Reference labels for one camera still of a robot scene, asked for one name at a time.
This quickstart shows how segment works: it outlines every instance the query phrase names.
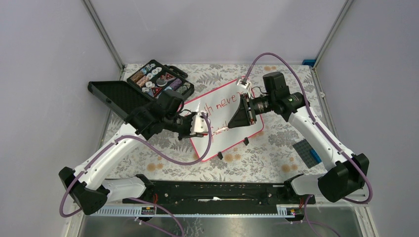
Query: table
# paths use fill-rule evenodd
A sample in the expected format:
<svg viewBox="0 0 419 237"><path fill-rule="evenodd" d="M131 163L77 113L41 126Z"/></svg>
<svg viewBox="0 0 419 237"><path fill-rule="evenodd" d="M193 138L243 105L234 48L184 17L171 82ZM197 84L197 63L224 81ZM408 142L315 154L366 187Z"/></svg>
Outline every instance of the table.
<svg viewBox="0 0 419 237"><path fill-rule="evenodd" d="M249 68L249 65L220 64L174 64L174 66L188 73L188 80L195 85L195 92L189 99L243 76ZM126 80L140 67L140 64L128 64L123 79ZM292 67L303 83L311 107L323 120L310 68L301 65ZM264 88L262 76L273 71L280 71L285 75L291 93L300 91L287 67L278 65L256 65L249 77L252 85ZM247 146L241 143L224 151L223 160L214 157L207 162L182 166L163 159L145 145L139 144L107 178L127 178L144 174L149 179L161 180L281 183L300 173L326 172L322 163L311 169L307 168L292 147L304 137L281 116L270 112L263 114L262 118L265 122L264 130L251 137ZM103 142L107 142L122 123L116 114L111 113ZM198 158L189 139L178 141L177 133L163 131L154 135L149 142L169 157L183 162Z"/></svg>

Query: red border whiteboard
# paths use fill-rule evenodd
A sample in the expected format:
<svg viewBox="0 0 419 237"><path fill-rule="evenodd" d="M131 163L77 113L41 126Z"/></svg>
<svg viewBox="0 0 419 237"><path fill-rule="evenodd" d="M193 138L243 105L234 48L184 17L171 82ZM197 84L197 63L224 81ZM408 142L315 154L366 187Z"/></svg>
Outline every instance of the red border whiteboard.
<svg viewBox="0 0 419 237"><path fill-rule="evenodd" d="M224 106L229 106L228 108L226 108L226 109L228 109L228 112L230 112L230 113L232 112L234 114L234 112L237 110L237 108L239 106L239 103L240 103L240 100L239 100L240 96L237 93L246 92L246 90L244 88L242 88L240 86L237 86L235 84L232 84L235 81L236 80L228 82L227 84L224 84L224 85L222 85L222 86L220 86L220 87L218 87L218 88L216 88L216 89L214 89L210 92L207 92L207 93L205 93L201 96L198 96L198 97L194 98L193 100L190 100L190 101L186 102L184 108L189 109L191 111L196 111L197 109L198 110L206 110L210 114L209 119L211 120L211 125L214 124L215 126L217 126L217 123L219 123L219 122L216 122L215 120L216 119L223 120L223 119L219 118L220 116L215 116L214 114L216 113L216 111L214 111L214 110L218 110L219 108L221 109L221 104L217 105L217 104L214 104L214 102L212 102L208 105L207 102L217 100L215 98L218 98L219 100L221 100L221 98L223 98L223 96L227 97L227 98L230 98L229 103L222 103L222 104L223 105L227 104L227 105L224 105ZM223 89L223 94L220 94L219 96L218 95L210 96L210 94L216 93L220 89ZM230 120L230 118L228 118L227 121L226 121L226 118L224 118L225 122L224 122L223 125L227 126L226 123L229 120ZM212 133L213 133L214 138L219 135L219 134L217 134L217 135L214 134L215 131L218 130L219 128L220 128L219 126L215 127L215 128L212 128ZM257 115L257 122L256 122L255 125L247 126L247 127L233 128L233 129L228 130L228 131L223 131L222 132L222 133L224 133L223 137L225 137L227 135L227 133L229 133L228 135L230 135L230 137L235 137L234 134L237 134L237 133L241 134L243 136L240 136L240 137L242 137L241 140L239 139L237 141L233 141L233 145L228 144L227 147L225 147L224 144L221 144L221 145L218 144L217 148L214 148L213 144L211 144L211 149L210 149L207 157L205 157L202 160L202 162L208 161L211 158L217 156L218 152L224 152L224 151L236 146L237 144L243 142L245 137L249 138L249 137L254 136L258 132L262 131L263 128L264 128L263 119L260 115ZM200 156L201 154L197 150L196 146L200 146L200 150L203 153L203 151L207 147L207 143L208 143L208 141L206 139L207 139L207 137L191 138L192 146L194 147L195 152L197 153L198 156Z"/></svg>

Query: leaf pattern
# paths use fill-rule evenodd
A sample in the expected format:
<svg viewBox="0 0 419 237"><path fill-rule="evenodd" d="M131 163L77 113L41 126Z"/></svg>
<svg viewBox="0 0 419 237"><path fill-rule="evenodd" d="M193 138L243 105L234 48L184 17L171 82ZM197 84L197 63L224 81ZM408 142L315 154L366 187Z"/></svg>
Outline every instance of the leaf pattern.
<svg viewBox="0 0 419 237"><path fill-rule="evenodd" d="M135 73L142 65L129 64L125 68L124 79ZM248 65L180 64L174 65L188 73L188 80L195 85L190 99L207 93L227 82L246 74ZM311 106L322 119L318 95L308 66L292 66L301 78ZM253 85L263 86L262 76L280 71L284 73L291 93L301 91L295 78L285 66L256 65L249 76ZM111 113L103 142L107 142L123 124L116 114ZM323 164L308 169L292 145L303 136L274 113L262 115L265 128L249 138L245 146L238 144L223 152L224 158L217 157L196 165L182 166L171 163L143 144L134 149L114 168L108 178L127 178L144 174L149 179L195 180L217 182L283 182L297 174L317 174L326 172ZM149 142L169 157L183 161L193 161L198 157L189 140L179 141L177 134L164 130L154 135Z"/></svg>

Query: gray floor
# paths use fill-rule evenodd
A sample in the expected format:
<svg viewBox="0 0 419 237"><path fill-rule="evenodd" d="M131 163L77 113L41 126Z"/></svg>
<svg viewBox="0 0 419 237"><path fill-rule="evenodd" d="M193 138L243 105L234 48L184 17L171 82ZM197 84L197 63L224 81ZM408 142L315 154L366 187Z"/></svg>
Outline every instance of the gray floor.
<svg viewBox="0 0 419 237"><path fill-rule="evenodd" d="M322 222L337 230L342 237L361 237L355 212L349 207L308 208L310 220ZM167 237L153 228L139 225L132 217L86 216L79 237ZM306 224L275 225L286 222L277 218L179 218L187 237L310 237L314 232ZM153 218L150 223L180 235L171 218ZM323 237L336 235L323 227L315 227Z"/></svg>

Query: gray wall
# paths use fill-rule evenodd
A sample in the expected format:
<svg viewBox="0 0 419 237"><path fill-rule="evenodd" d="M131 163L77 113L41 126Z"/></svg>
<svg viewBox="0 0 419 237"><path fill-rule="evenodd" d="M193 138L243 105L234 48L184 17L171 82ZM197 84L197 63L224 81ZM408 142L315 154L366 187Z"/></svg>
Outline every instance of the gray wall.
<svg viewBox="0 0 419 237"><path fill-rule="evenodd" d="M345 0L92 0L125 63L315 58ZM273 57L261 61L278 61Z"/></svg>
<svg viewBox="0 0 419 237"><path fill-rule="evenodd" d="M355 1L318 72L339 137L370 159L380 236L417 236L419 1Z"/></svg>
<svg viewBox="0 0 419 237"><path fill-rule="evenodd" d="M59 236L58 172L97 148L119 70L80 0L0 1L0 236Z"/></svg>

